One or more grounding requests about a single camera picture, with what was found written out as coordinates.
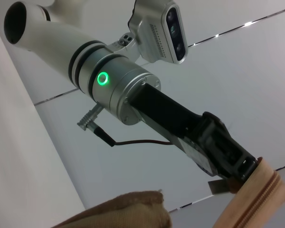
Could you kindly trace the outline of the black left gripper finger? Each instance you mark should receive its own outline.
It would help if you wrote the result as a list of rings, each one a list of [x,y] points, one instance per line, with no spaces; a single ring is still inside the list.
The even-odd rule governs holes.
[[[210,153],[220,171],[252,171],[256,159],[229,134],[218,119],[211,118]]]
[[[229,134],[218,127],[208,127],[201,136],[201,145],[216,165],[219,174],[245,181],[246,169],[240,166],[247,158],[247,151]]]

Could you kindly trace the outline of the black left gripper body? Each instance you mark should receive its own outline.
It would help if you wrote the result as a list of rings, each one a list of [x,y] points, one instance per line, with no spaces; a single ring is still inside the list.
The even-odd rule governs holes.
[[[143,122],[170,141],[192,159],[209,176],[218,176],[218,169],[189,134],[203,120],[150,84],[142,85],[129,98],[129,104]]]

